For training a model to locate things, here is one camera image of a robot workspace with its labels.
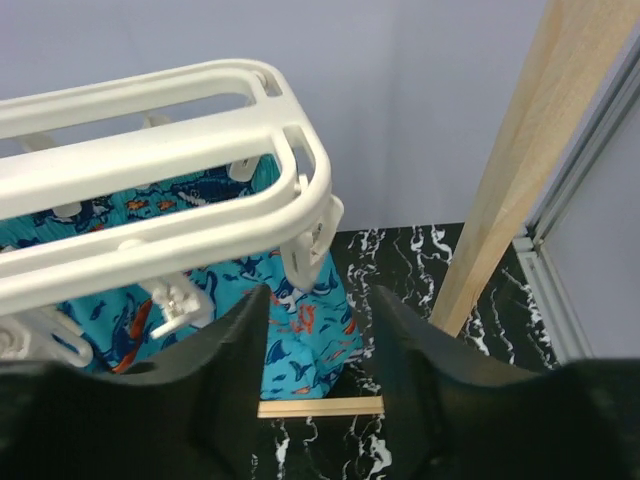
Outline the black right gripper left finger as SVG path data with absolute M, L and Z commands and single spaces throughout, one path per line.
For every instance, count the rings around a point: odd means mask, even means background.
M 1 366 L 5 479 L 247 479 L 269 290 L 121 374 Z

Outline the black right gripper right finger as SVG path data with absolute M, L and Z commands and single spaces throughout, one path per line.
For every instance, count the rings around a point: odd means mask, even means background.
M 371 294 L 394 479 L 635 479 L 639 363 L 543 373 L 501 362 Z

